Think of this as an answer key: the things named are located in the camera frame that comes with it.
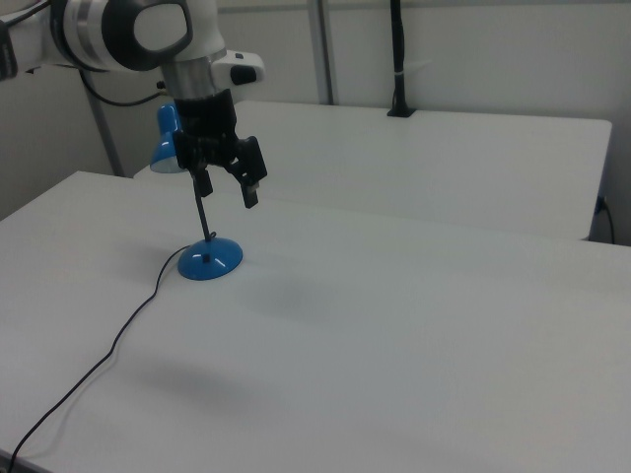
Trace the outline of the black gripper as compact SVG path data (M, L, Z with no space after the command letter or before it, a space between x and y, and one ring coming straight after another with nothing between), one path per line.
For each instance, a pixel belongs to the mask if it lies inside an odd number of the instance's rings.
M178 164L195 177L199 195L205 198L213 192L206 168L219 167L241 183L245 207L255 207L267 168L257 139L237 135L232 93L224 90L203 99L176 100L175 108L181 125L175 135Z

